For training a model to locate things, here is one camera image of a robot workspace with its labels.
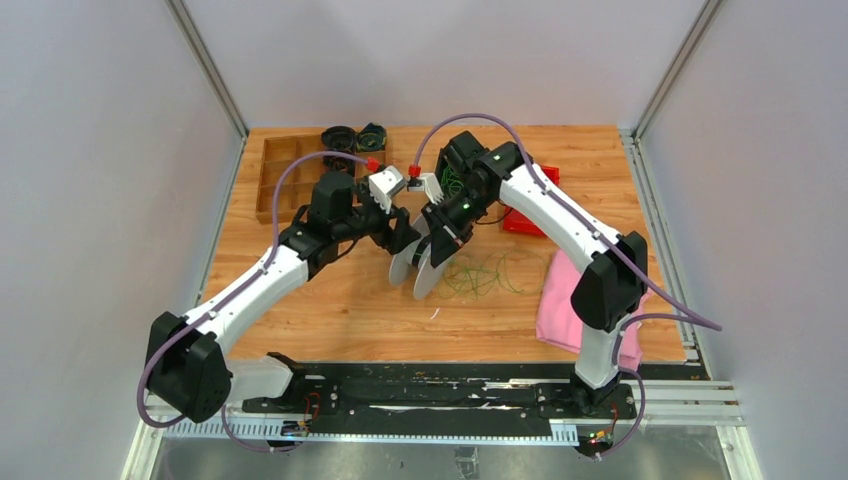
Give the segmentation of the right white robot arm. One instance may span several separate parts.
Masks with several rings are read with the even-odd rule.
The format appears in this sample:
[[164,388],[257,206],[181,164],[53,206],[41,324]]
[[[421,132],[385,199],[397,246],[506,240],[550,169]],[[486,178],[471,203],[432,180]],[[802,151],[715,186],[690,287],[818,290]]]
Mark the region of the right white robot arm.
[[502,202],[531,220],[573,262],[580,277],[570,303],[581,320],[582,343],[571,377],[571,400],[582,415],[609,407],[621,373],[617,336],[647,291],[647,242],[607,227],[560,191],[519,146],[490,150],[468,131],[439,152],[436,172],[450,169],[461,187],[422,209],[429,229],[426,260],[439,267],[473,235],[474,223]]

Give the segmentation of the grey filament spool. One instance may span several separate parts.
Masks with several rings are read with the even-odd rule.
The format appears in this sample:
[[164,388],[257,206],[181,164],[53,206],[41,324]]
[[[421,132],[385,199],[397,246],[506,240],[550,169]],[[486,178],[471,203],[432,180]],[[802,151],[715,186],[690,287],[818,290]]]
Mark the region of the grey filament spool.
[[449,261],[445,260],[437,267],[431,264],[430,236],[426,230],[415,229],[420,238],[392,256],[388,281],[392,286],[404,284],[409,277],[414,278],[413,297],[425,299],[441,281]]

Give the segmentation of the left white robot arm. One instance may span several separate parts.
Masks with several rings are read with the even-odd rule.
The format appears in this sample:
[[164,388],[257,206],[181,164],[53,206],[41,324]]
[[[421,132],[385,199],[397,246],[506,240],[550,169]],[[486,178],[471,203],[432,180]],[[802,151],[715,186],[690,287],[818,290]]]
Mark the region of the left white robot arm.
[[419,239],[408,211],[393,203],[405,186],[393,166],[360,179],[338,171],[323,174],[310,203],[274,234],[254,266],[206,303],[154,320],[138,405],[143,407],[145,395],[152,393],[195,423],[228,403],[254,398],[268,398],[283,413],[298,411],[307,389],[294,361],[280,354],[233,362],[226,356],[279,300],[340,259],[340,244],[369,237],[395,254]]

